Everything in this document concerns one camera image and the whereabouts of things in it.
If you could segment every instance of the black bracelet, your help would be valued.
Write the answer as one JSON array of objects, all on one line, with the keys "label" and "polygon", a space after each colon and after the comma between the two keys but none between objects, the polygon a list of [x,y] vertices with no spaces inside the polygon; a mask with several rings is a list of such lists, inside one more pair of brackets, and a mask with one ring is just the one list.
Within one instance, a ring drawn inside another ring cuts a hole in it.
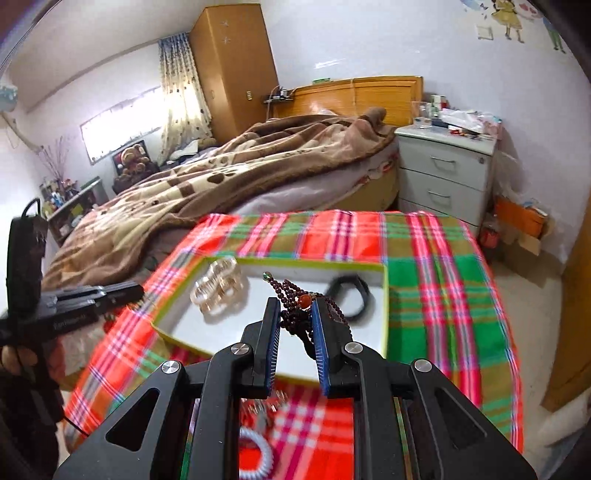
[{"label": "black bracelet", "polygon": [[369,287],[365,280],[363,280],[359,275],[344,275],[342,277],[337,277],[330,282],[329,288],[326,290],[324,295],[336,301],[336,297],[339,295],[343,285],[345,284],[353,285],[355,288],[357,288],[357,291],[363,300],[363,306],[361,307],[360,311],[351,316],[345,315],[345,320],[347,320],[348,323],[356,322],[363,316],[365,310],[367,310],[369,307]]}]

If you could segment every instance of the ceiling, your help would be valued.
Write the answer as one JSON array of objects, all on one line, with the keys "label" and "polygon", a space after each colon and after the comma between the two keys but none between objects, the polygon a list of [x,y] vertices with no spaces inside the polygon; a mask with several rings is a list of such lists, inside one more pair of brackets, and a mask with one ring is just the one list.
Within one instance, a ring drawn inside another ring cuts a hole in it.
[{"label": "ceiling", "polygon": [[31,110],[72,77],[138,45],[189,31],[215,0],[61,0],[33,28],[10,76]]}]

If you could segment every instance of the human hand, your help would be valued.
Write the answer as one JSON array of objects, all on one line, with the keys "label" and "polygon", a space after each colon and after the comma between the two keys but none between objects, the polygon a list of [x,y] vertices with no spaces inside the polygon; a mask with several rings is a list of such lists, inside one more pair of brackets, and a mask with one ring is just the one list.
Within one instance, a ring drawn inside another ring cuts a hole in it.
[{"label": "human hand", "polygon": [[[0,371],[7,371],[12,375],[21,375],[21,364],[26,367],[33,367],[37,364],[37,355],[32,350],[26,347],[3,346],[2,347],[2,364]],[[50,377],[56,382],[60,382],[66,376],[66,359],[64,347],[58,340],[54,349],[46,359],[47,369]]]}]

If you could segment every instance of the metal pivot bolt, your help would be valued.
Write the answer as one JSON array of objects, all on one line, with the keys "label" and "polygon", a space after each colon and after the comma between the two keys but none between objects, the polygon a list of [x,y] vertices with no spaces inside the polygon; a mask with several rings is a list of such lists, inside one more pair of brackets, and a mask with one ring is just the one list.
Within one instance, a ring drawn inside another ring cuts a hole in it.
[{"label": "metal pivot bolt", "polygon": [[245,353],[248,353],[249,348],[250,347],[246,343],[234,343],[234,345],[230,347],[230,350],[234,355],[244,355]]},{"label": "metal pivot bolt", "polygon": [[429,360],[419,359],[414,363],[414,368],[416,368],[420,372],[430,372],[433,368],[431,362]]},{"label": "metal pivot bolt", "polygon": [[345,352],[347,353],[361,353],[363,350],[363,345],[357,342],[349,342],[345,345]]},{"label": "metal pivot bolt", "polygon": [[165,374],[173,374],[177,372],[179,368],[181,368],[181,365],[176,360],[166,360],[162,364],[162,371]]}]

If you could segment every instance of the brown blanket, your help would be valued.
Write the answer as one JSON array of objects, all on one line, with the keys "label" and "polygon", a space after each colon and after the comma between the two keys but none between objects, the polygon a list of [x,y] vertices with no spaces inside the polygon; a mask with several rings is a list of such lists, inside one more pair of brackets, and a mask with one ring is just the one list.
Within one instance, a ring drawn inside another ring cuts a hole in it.
[{"label": "brown blanket", "polygon": [[362,161],[394,139],[384,108],[355,119],[303,115],[257,124],[213,157],[156,173],[88,213],[43,278],[43,289],[108,285],[137,270],[150,243],[183,233],[280,185]]}]

